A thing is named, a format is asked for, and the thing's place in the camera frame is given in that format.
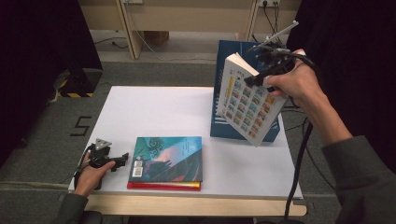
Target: wall socket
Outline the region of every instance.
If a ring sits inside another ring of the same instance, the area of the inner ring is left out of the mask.
[[[259,7],[263,6],[263,2],[267,1],[267,7],[275,7],[275,2],[277,2],[277,6],[280,5],[280,0],[260,0]]]

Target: sleeve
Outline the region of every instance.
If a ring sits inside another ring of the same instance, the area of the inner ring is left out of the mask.
[[[342,205],[336,223],[396,223],[396,175],[364,136],[323,148]]]
[[[77,224],[84,212],[88,199],[77,194],[66,194],[59,209],[58,216],[52,221],[52,224]]]

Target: blue book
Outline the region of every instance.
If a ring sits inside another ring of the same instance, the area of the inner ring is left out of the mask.
[[[137,137],[128,188],[134,183],[202,182],[202,137]]]

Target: illustrated book cover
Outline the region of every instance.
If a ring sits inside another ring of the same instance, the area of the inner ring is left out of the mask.
[[[128,189],[195,189],[203,181],[202,137],[137,137]]]
[[[238,53],[228,56],[217,111],[255,147],[261,144],[288,100],[285,96],[273,96],[263,86],[247,86],[244,78],[258,74]]]

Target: white tabletop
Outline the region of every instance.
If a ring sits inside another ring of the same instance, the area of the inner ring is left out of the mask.
[[[96,193],[188,195],[214,198],[285,199],[294,166],[279,116],[281,130],[273,143],[252,146],[246,140],[211,137],[213,88],[112,87],[92,131],[112,143],[110,157],[134,153],[138,136],[203,137],[204,182],[201,191],[127,189],[132,157],[117,172],[108,172]],[[295,198],[303,198],[300,187]]]

